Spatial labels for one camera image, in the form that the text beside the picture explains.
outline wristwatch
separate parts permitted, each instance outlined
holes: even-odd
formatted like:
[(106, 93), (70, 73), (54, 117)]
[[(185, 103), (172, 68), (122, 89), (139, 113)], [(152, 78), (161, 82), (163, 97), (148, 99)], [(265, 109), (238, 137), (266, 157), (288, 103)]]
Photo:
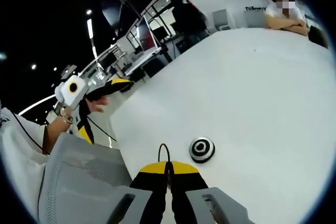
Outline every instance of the wristwatch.
[(68, 123), (68, 124), (73, 124), (73, 118), (71, 115), (68, 115), (66, 112), (65, 112), (65, 108), (61, 108), (61, 111), (60, 111), (60, 116), (63, 118), (63, 121)]

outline white table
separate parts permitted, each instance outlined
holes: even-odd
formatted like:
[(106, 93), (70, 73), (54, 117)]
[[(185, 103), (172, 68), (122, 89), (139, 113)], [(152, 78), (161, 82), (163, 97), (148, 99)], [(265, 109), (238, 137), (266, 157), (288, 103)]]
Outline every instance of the white table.
[(136, 71), (139, 67), (144, 65), (149, 59), (154, 57), (160, 51), (161, 47), (159, 48), (153, 47), (143, 52), (143, 55), (138, 60), (136, 60), (128, 70), (125, 71), (125, 75), (130, 76), (131, 74), (133, 74), (134, 71)]
[[(166, 143), (172, 160), (197, 167), (254, 223), (298, 224), (318, 203), (335, 159), (333, 57), (287, 31), (220, 31), (150, 79), (111, 125), (131, 177)], [(199, 136), (216, 146), (202, 165), (188, 154)]]

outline hand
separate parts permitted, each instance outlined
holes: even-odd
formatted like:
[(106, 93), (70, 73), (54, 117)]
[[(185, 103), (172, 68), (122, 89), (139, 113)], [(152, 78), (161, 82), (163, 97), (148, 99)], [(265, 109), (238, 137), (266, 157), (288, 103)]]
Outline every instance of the hand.
[(89, 107), (89, 110), (91, 112), (104, 112), (104, 110), (99, 107), (99, 105), (108, 105), (109, 101), (107, 97), (102, 97), (100, 99), (98, 99), (97, 101), (92, 101), (90, 102), (88, 99), (85, 98), (85, 101)]
[(302, 27), (306, 25), (306, 23), (303, 22), (303, 20), (300, 20), (300, 19), (297, 19), (296, 22), (299, 26), (302, 26)]

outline black and white circular target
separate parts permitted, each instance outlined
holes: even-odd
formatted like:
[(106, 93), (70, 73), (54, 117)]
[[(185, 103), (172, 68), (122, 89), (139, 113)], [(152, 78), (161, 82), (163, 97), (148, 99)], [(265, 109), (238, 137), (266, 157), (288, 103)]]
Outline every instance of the black and white circular target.
[(189, 153), (194, 162), (202, 164), (215, 154), (215, 145), (208, 137), (199, 137), (191, 142)]

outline white device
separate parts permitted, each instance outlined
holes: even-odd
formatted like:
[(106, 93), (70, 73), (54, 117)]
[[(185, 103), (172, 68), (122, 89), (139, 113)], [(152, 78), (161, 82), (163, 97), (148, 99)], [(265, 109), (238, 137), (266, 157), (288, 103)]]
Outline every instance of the white device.
[(82, 78), (73, 75), (55, 89), (55, 95), (59, 102), (64, 102), (74, 110), (88, 90), (87, 83)]

